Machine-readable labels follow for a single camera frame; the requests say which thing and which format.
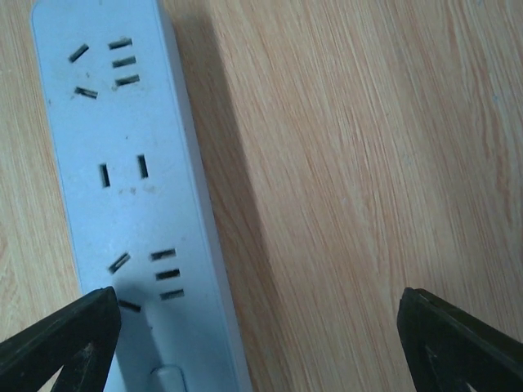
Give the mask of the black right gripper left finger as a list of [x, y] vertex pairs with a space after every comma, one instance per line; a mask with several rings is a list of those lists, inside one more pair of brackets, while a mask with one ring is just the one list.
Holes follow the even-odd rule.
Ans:
[[102, 391], [122, 326], [112, 287], [96, 289], [1, 343], [1, 390]]

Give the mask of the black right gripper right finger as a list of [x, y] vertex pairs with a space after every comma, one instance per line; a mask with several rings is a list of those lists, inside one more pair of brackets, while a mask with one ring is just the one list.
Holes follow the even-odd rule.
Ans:
[[407, 287], [396, 324], [417, 391], [522, 390], [522, 344], [438, 296]]

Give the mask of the blue-grey power strip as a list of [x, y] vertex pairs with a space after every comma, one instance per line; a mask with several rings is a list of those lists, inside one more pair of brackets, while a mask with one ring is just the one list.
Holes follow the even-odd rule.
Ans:
[[31, 27], [79, 284], [121, 312], [105, 389], [250, 391], [167, 12], [38, 1]]

